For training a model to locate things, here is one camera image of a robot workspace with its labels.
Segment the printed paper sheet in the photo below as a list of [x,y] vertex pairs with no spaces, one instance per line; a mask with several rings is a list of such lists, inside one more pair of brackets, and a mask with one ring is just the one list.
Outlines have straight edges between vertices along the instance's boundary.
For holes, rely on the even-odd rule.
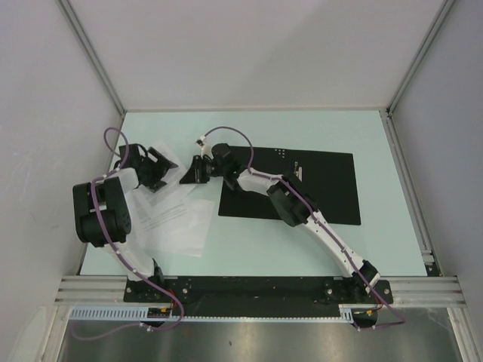
[[182,201],[170,202],[156,195],[151,197],[146,189],[135,189],[133,198],[139,228],[143,232],[150,232],[161,225],[170,225],[176,219],[189,216],[189,211]]
[[[177,157],[177,155],[173,152],[173,150],[168,147],[166,143],[159,141],[150,147],[157,149],[160,153],[163,154],[163,156],[168,158],[170,161],[173,161],[174,163],[176,163],[178,165],[178,168],[169,170],[167,172],[165,178],[163,179],[167,183],[167,185],[162,189],[160,189],[159,191],[151,192],[140,183],[136,189],[146,189],[147,194],[150,195],[151,197],[156,195],[158,198],[165,199],[166,201],[170,201],[170,202],[182,201],[193,190],[193,187],[191,186],[179,184],[181,177],[184,176],[185,172],[187,172],[187,169],[185,168],[182,161]],[[131,143],[127,146],[126,145],[119,146],[118,156],[120,158],[125,155],[128,157],[123,167],[133,168],[131,166],[132,157],[137,153],[141,155],[145,155],[147,153],[148,148],[149,147],[145,147],[144,145],[139,143]]]

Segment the black clip folder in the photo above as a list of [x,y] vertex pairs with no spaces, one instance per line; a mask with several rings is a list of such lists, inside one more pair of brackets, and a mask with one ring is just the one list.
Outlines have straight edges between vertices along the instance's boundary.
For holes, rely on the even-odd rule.
[[[331,224],[361,225],[354,158],[350,153],[255,147],[252,167],[282,174],[301,172],[304,189]],[[279,220],[266,196],[223,185],[219,216]]]

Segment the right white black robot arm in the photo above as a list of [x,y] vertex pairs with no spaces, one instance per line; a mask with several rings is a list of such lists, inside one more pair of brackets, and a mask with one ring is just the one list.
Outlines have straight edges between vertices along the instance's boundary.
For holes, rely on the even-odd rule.
[[196,143],[200,153],[192,157],[181,184],[205,184],[219,177],[233,192],[266,198],[286,225],[304,230],[329,254],[343,276],[351,280],[348,293],[354,301],[367,302],[375,294],[378,270],[329,226],[315,199],[295,175],[265,173],[242,164],[226,143],[211,146],[202,138]]

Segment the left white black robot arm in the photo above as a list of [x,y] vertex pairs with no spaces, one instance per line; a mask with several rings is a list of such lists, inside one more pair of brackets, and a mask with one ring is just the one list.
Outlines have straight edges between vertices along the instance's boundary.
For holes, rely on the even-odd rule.
[[165,296],[167,284],[157,262],[137,241],[133,191],[139,186],[159,191],[168,184],[163,178],[178,165],[138,143],[120,146],[116,154],[119,159],[107,175],[73,186],[75,230],[81,242],[111,253],[128,270],[128,280],[142,281],[140,292],[156,302]]

